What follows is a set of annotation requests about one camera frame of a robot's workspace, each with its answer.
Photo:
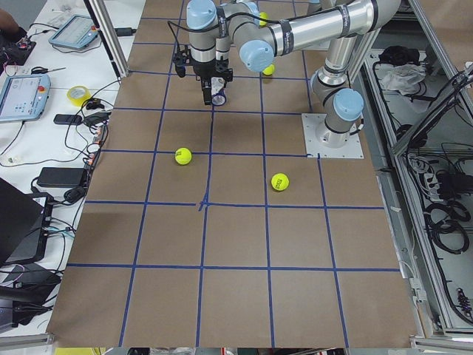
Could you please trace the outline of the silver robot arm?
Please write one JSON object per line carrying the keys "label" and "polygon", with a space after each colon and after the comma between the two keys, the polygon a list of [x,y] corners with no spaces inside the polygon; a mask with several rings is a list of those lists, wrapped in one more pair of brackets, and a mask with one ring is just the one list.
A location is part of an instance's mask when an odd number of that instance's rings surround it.
{"label": "silver robot arm", "polygon": [[398,11],[399,1],[335,1],[327,6],[312,1],[307,14],[294,18],[267,20],[253,1],[190,1],[186,7],[189,43],[173,57],[175,72],[184,77],[191,67],[200,80],[203,101],[215,102],[213,80],[225,84],[233,79],[229,51],[236,47],[247,70],[262,72],[278,56],[328,45],[324,64],[310,79],[313,93],[326,112],[316,126],[319,143],[338,149],[356,134],[364,100],[348,86],[347,70],[358,38],[381,29]]}

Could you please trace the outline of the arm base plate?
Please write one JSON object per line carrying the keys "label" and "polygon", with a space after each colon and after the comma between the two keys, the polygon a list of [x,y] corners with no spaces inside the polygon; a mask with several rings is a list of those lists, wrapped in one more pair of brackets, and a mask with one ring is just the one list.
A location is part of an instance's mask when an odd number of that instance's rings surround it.
{"label": "arm base plate", "polygon": [[309,158],[363,159],[358,135],[334,133],[326,127],[325,114],[302,114],[306,156]]}

